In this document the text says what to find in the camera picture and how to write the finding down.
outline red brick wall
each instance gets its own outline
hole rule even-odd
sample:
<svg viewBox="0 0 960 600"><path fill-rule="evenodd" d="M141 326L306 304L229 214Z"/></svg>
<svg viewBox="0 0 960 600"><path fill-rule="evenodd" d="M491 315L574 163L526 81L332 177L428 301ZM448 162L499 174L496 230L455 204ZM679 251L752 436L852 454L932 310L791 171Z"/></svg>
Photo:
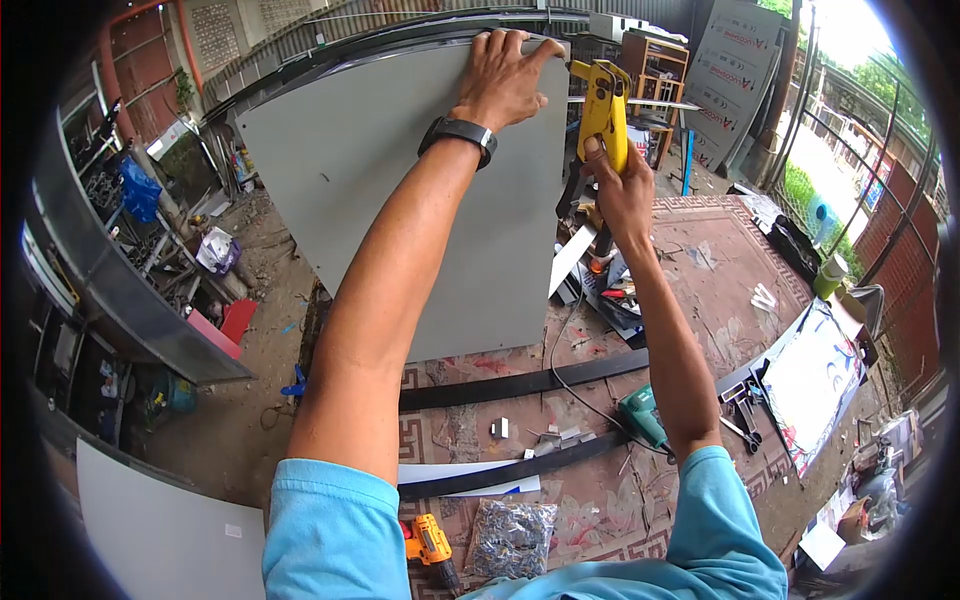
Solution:
<svg viewBox="0 0 960 600"><path fill-rule="evenodd" d="M906 207L916 182L899 161L887 180L890 190ZM857 256L869 268L879 256L900 218L900 208L884 194L860 239L854 245ZM936 257L937 216L924 198L913 222L930 253ZM883 286L886 295L881 328L889 327L891 346L904 382L910 384L905 397L919 390L938 368L937 339L933 324L933 266L920 238L911 227L900 236L871 283Z"/></svg>

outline man's left hand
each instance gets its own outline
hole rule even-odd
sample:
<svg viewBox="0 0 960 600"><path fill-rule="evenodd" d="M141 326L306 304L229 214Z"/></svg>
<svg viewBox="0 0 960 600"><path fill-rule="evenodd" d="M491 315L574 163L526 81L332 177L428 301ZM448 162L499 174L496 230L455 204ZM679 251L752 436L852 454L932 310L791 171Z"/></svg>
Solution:
<svg viewBox="0 0 960 600"><path fill-rule="evenodd" d="M551 57L563 58L564 48L547 39L524 57L520 46L529 38L530 34L518 30L496 30L475 37L460 100L447 116L497 133L545 107L547 98L537 91L540 70Z"/></svg>

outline light blue t-shirt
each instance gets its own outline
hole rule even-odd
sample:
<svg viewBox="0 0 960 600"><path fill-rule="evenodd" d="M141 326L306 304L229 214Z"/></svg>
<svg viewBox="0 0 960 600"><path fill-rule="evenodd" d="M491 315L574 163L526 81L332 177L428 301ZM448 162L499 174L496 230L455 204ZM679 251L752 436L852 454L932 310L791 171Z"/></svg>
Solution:
<svg viewBox="0 0 960 600"><path fill-rule="evenodd" d="M276 468L263 551L268 598L410 598L396 488L353 468L287 459ZM760 536L723 447L680 472L666 560L579 563L536 579L495 580L472 599L785 598L786 571Z"/></svg>

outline plastic bag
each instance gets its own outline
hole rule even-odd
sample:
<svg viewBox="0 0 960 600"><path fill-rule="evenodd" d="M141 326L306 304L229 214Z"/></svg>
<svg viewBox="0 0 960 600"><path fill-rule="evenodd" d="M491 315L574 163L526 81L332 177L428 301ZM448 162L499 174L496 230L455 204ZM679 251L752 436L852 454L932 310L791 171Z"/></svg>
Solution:
<svg viewBox="0 0 960 600"><path fill-rule="evenodd" d="M197 250L197 262L211 273L225 275L240 258L242 250L233 236L220 228L212 228Z"/></svg>
<svg viewBox="0 0 960 600"><path fill-rule="evenodd" d="M120 163L120 175L123 176L123 206L140 223L156 220L156 199L163 189L160 184L127 156Z"/></svg>
<svg viewBox="0 0 960 600"><path fill-rule="evenodd" d="M879 475L882 481L879 483L880 492L873 491L870 497L873 499L871 507L867 510L867 531L863 537L867 540L879 540L885 538L900 524L900 512L897 500L897 482L894 481L893 469L890 475Z"/></svg>
<svg viewBox="0 0 960 600"><path fill-rule="evenodd" d="M542 575L556 518L556 504L507 504L483 498L473 520L464 571L487 577Z"/></svg>

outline watch strap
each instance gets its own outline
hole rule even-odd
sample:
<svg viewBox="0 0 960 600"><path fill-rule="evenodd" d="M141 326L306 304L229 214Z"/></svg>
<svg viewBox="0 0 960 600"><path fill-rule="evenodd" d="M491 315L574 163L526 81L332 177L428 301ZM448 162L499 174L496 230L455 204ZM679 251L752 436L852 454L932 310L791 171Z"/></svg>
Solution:
<svg viewBox="0 0 960 600"><path fill-rule="evenodd" d="M462 119L447 119L446 117L437 117L426 135L420 142L417 149L417 156L423 156L423 153L433 145L435 141L443 137L456 137L468 142L473 142L480 147L480 163L477 165L477 171L490 164L493 152L496 150L496 136L489 129L470 123Z"/></svg>

